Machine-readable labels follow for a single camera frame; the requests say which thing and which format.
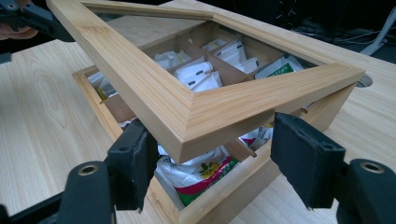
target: wooden table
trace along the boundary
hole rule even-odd
[[[213,8],[181,0],[167,5]],[[347,161],[365,158],[396,170],[396,65],[270,25],[265,29],[366,69],[374,84],[355,88],[325,133],[347,149]],[[62,191],[74,166],[105,158],[111,140],[71,76],[90,65],[76,43],[60,41],[15,53],[12,63],[0,65],[0,203],[10,214]],[[280,176],[232,223],[335,223],[335,208],[307,211]],[[119,223],[161,223],[149,203],[142,215],[118,216]]]

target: bamboo frame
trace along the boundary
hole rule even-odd
[[[48,0],[48,5],[177,162],[187,161],[262,126],[272,119],[275,111],[289,113],[340,91],[357,82],[364,72],[308,54],[298,44],[215,12],[115,2],[82,4]],[[193,93],[87,7],[123,14],[212,20],[323,65],[295,74]]]

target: wooden box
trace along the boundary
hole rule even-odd
[[[96,65],[74,76],[114,140],[121,133],[115,117],[125,113],[125,106],[118,104],[127,104],[130,108],[127,113],[138,116],[175,161],[188,161],[220,145],[241,161],[185,208],[176,206],[154,177],[148,200],[166,223],[230,221],[279,174],[270,160],[270,143],[253,152],[237,138],[272,121],[276,111],[300,115],[324,131],[364,72],[332,63],[322,55],[308,55],[298,44],[273,38],[258,25],[215,12],[62,0],[49,0],[49,7]],[[129,16],[106,23],[92,11]],[[247,56],[257,57],[260,66],[285,53],[314,66],[255,80],[256,71],[244,74],[219,60],[214,55],[219,48],[202,50],[205,43],[219,37],[227,43],[242,41]],[[224,87],[203,92],[189,90],[170,75],[188,62],[165,70],[151,60],[154,54],[169,49],[183,49],[191,60],[205,57],[220,71]],[[102,102],[87,79],[98,70],[122,99]],[[301,113],[306,105],[310,106]]]

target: clamp jaw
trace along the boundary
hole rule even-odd
[[[339,202],[342,224],[396,223],[396,175],[384,164],[344,162],[346,150],[302,119],[276,113],[271,159],[308,208]]]
[[[37,7],[32,2],[20,10],[14,0],[0,0],[0,23],[10,24],[15,32],[29,26],[64,42],[75,41],[50,11]]]

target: metal ring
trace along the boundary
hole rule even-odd
[[[8,4],[7,7],[8,7],[9,9],[14,9],[14,8],[15,8],[15,5],[14,5],[14,4]]]
[[[368,161],[361,162],[361,168],[375,174],[383,174],[385,172],[381,166]]]
[[[88,164],[78,170],[79,175],[91,175],[99,170],[97,165]]]

